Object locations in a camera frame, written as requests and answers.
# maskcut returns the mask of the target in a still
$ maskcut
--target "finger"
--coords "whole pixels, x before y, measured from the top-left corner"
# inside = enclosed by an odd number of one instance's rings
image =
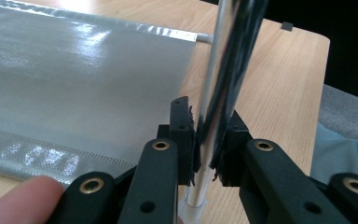
[[[50,177],[27,180],[0,199],[0,223],[45,223],[62,193],[62,185]]]
[[[177,224],[184,224],[182,219],[178,217],[178,221],[177,221]]]

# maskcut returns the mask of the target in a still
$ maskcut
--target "wooden table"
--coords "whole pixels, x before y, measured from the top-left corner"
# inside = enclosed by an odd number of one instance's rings
[[[217,7],[197,0],[23,0],[47,7],[139,21],[197,33],[213,32]],[[329,40],[263,21],[236,109],[253,137],[278,143],[300,169],[310,173]],[[198,43],[180,92],[198,114],[210,46]],[[0,196],[20,182],[0,176]],[[237,189],[218,181],[208,191],[202,223],[243,223]]]

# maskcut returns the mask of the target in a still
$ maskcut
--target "silver metal rod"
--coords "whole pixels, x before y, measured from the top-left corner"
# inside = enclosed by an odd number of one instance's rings
[[[213,154],[220,149],[234,112],[266,5],[267,0],[220,1],[197,128],[201,165],[195,175],[196,186],[186,189],[189,206],[204,203],[212,180]]]

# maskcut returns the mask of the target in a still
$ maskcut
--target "translucent plastic sheet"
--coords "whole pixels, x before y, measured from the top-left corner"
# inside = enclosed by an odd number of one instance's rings
[[[0,174],[118,176],[169,122],[197,35],[0,1]]]

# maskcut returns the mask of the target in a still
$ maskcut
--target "metal pole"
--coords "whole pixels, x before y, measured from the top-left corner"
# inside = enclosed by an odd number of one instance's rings
[[[201,165],[195,176],[196,186],[188,187],[185,196],[191,207],[204,203],[212,180],[210,163],[234,112],[266,5],[267,0],[220,1],[197,128]]]

